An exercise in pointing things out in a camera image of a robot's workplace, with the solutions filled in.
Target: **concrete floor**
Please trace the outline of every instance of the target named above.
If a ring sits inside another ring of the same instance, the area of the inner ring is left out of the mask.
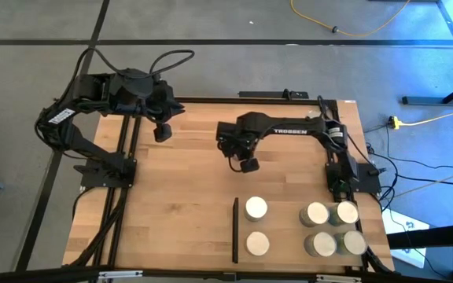
[[[402,3],[354,0],[296,0],[302,13],[350,32],[367,31]],[[0,0],[0,38],[89,39],[100,0],[53,2]],[[453,13],[453,0],[446,0]],[[101,39],[350,39],[292,14],[282,0],[111,1]],[[369,39],[452,39],[434,3],[413,3],[386,29]],[[236,96],[241,90],[306,90],[314,97],[354,99],[365,129],[386,116],[417,121],[453,108],[402,106],[403,95],[443,96],[453,91],[453,48],[351,46],[102,46],[119,68],[147,69],[164,51],[192,48],[197,56],[164,74],[182,96]],[[64,89],[85,46],[0,46],[0,271],[12,270],[31,217],[50,150],[34,136],[32,124],[42,107]],[[95,57],[91,72],[109,70]],[[75,123],[94,136],[98,117]],[[385,132],[366,136],[385,153]],[[429,164],[453,164],[453,117],[391,134],[391,154]],[[382,175],[392,178],[391,167]],[[30,268],[57,267],[71,225],[78,193],[77,161],[64,159],[53,188]],[[400,174],[440,178],[453,170],[431,171],[399,164]],[[420,185],[400,180],[396,192]],[[453,224],[453,186],[433,186],[392,203],[394,210],[436,226]]]

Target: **wooden table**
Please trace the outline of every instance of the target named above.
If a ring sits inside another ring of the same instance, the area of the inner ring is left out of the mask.
[[[341,122],[347,125],[350,135],[366,152],[356,103],[338,101],[337,104]],[[237,116],[249,111],[264,112],[269,116],[304,117],[310,110],[318,111],[317,106],[198,103],[186,103],[185,106],[186,113],[171,120],[173,137],[164,143],[154,141],[151,122],[144,120],[142,123],[135,153],[138,169],[128,194],[116,267],[344,272],[343,266],[347,264],[337,259],[324,259],[310,266],[291,260],[264,262],[263,257],[232,263],[232,203],[235,197],[242,200],[260,196],[268,202],[287,204],[330,203],[333,198],[326,185],[326,152],[316,139],[271,135],[262,140],[256,150],[260,170],[249,174],[234,173],[216,148],[217,122],[234,123]],[[101,118],[94,142],[108,151],[115,151],[121,120],[118,116]],[[352,146],[350,150],[359,162],[365,162]],[[79,201],[64,263],[76,259],[97,233],[105,196],[106,189],[93,189]],[[355,199],[366,241],[382,262],[393,269],[378,203],[366,193],[355,193]],[[243,240],[239,239],[241,250]],[[105,242],[105,251],[109,250],[109,243]],[[102,262],[105,263],[107,252],[103,254]],[[281,254],[280,257],[290,259],[291,255]]]

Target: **wooden tabletop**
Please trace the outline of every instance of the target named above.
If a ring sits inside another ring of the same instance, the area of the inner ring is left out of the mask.
[[[355,101],[338,101],[337,104],[340,121],[347,125],[349,134],[366,152]],[[232,204],[235,197],[245,200],[259,196],[269,205],[273,202],[282,206],[291,203],[300,206],[312,201],[331,203],[333,198],[326,185],[326,152],[317,140],[305,136],[271,135],[262,140],[256,150],[260,169],[248,174],[234,173],[216,148],[218,121],[234,123],[238,116],[249,111],[300,118],[308,111],[318,111],[317,107],[198,103],[186,103],[185,107],[186,113],[170,121],[173,136],[164,143],[154,141],[151,122],[144,119],[142,123],[135,153],[138,159],[136,180],[128,194],[116,267],[342,273],[344,265],[358,264],[351,258],[315,262],[309,256],[309,260],[304,258],[304,264],[292,260],[293,255],[287,249],[273,248],[291,226],[282,216],[280,220],[271,220],[270,225],[281,228],[281,233],[271,232],[272,248],[264,255],[267,256],[265,260],[263,256],[251,259],[243,253],[244,232],[241,230],[239,263],[232,263]],[[94,142],[108,151],[115,151],[121,120],[119,116],[101,118]],[[356,160],[365,162],[353,147],[350,151]],[[105,196],[106,189],[93,189],[79,201],[64,263],[76,259],[97,233]],[[378,203],[365,193],[355,193],[355,199],[367,243],[393,270]],[[247,226],[246,231],[250,229],[255,227]],[[109,243],[105,242],[105,251],[109,250]],[[303,243],[294,246],[301,246],[303,250]],[[296,257],[302,257],[302,253],[295,254]],[[102,262],[106,261],[107,252],[104,252]]]

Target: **gray floor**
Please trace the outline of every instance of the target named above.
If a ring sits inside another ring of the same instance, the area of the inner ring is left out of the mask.
[[[367,31],[402,4],[354,0],[296,0],[302,13],[350,32]],[[453,13],[453,0],[446,1]],[[0,0],[0,38],[88,39],[101,1]],[[110,4],[102,39],[350,39],[332,35],[292,14],[287,1],[119,0]],[[410,4],[386,29],[369,39],[451,39],[433,3]],[[85,46],[0,46],[0,271],[13,268],[50,151],[32,132],[42,107],[64,89]],[[103,46],[119,68],[147,69],[164,51],[193,48],[197,56],[164,74],[182,96],[230,96],[240,90],[306,90],[336,99],[354,99],[364,128],[397,115],[405,122],[426,119],[453,108],[402,106],[403,95],[442,96],[453,91],[453,48],[350,46]],[[95,57],[91,72],[109,70]],[[75,123],[92,138],[96,115]],[[385,153],[385,132],[368,134]],[[391,154],[429,164],[453,164],[453,117],[392,132]],[[382,175],[390,182],[392,168]],[[59,266],[78,193],[74,160],[63,160],[31,268]],[[440,178],[453,170],[431,171],[398,163],[400,173]],[[396,192],[420,185],[400,180]],[[392,204],[396,211],[436,226],[453,224],[453,187],[434,186]]]

